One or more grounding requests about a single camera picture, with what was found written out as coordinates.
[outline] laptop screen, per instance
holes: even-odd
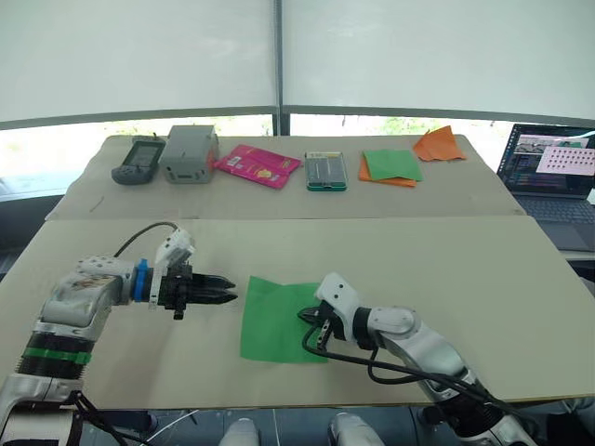
[[[497,174],[513,192],[587,198],[593,172],[595,128],[515,124]]]

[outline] orange cloth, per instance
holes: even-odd
[[[370,177],[370,170],[368,169],[368,163],[365,161],[365,157],[362,156],[362,163],[360,164],[360,173],[358,178],[361,181],[372,181],[374,183],[392,184],[393,186],[405,186],[406,188],[414,188],[417,181],[408,178],[388,178],[388,179],[372,179]]]
[[[457,146],[455,135],[453,135],[450,125],[426,133],[416,143],[413,150],[419,159],[423,161],[446,161],[455,160],[456,158],[460,158],[461,160],[467,159]]]

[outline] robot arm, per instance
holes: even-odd
[[[144,259],[135,265],[92,256],[60,280],[41,310],[16,372],[0,389],[0,444],[19,438],[23,426],[29,429],[29,439],[60,438],[66,444],[77,420],[60,407],[72,405],[80,395],[81,375],[113,306],[149,302],[153,308],[172,309],[179,320],[188,303],[221,304],[236,297],[228,291],[235,285],[225,278],[192,274],[186,263],[194,252],[192,244],[188,232],[176,229],[157,250],[153,269]],[[41,437],[31,431],[34,426],[43,427]]]
[[[436,379],[452,377],[478,392],[485,391],[456,349],[429,328],[414,310],[361,307],[357,292],[336,273],[324,278],[316,297],[322,301],[315,310],[322,330],[317,340],[318,352],[309,348],[313,353],[325,351],[325,344],[333,334],[363,349],[385,348],[411,369],[435,374]],[[313,322],[311,310],[305,311],[300,314],[302,319]],[[489,402],[470,398],[462,387],[459,391],[456,386],[449,387],[440,381],[422,379],[418,383],[463,444],[536,446],[515,417]]]

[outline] pink package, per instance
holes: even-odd
[[[242,144],[215,162],[215,167],[237,177],[280,189],[289,179],[289,174],[300,164],[300,160],[295,158]]]

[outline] green square cloth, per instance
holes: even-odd
[[[364,151],[372,179],[409,178],[423,180],[419,164],[411,151]]]
[[[301,347],[310,326],[298,318],[306,307],[320,304],[318,283],[280,285],[250,277],[245,297],[240,356],[272,362],[326,362]]]

